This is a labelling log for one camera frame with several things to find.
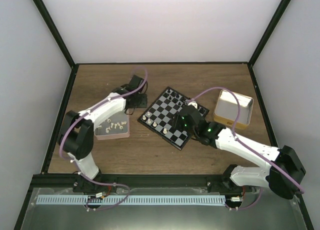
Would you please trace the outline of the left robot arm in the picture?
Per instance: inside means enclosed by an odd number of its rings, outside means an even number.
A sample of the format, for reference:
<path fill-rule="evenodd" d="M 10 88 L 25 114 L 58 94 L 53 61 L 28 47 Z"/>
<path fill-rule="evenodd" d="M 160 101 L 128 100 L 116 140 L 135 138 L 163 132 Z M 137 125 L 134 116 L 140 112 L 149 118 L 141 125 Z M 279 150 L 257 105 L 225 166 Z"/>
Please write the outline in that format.
<path fill-rule="evenodd" d="M 89 191 L 97 192 L 102 186 L 102 179 L 98 176 L 100 169 L 92 156 L 95 130 L 109 117 L 135 108 L 137 98 L 148 84 L 147 79 L 147 76 L 141 78 L 133 75 L 128 84 L 113 89 L 95 105 L 65 114 L 57 138 L 59 155 L 63 157 L 63 153 L 67 154 L 80 175 L 86 178 L 84 185 Z"/>

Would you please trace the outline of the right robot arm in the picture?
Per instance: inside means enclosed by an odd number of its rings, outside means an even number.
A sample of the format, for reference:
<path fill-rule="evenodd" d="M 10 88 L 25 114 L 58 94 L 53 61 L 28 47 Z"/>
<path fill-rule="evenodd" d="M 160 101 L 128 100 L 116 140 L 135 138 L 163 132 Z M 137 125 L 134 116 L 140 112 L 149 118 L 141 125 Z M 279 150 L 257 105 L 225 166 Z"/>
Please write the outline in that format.
<path fill-rule="evenodd" d="M 288 200 L 304 193 L 301 182 L 306 170 L 293 148 L 269 146 L 241 136 L 221 123 L 207 121 L 192 105 L 175 113 L 172 124 L 202 145 L 233 153 L 255 164 L 254 167 L 233 166 L 222 178 L 225 190 L 232 192 L 242 186 L 269 188 Z"/>

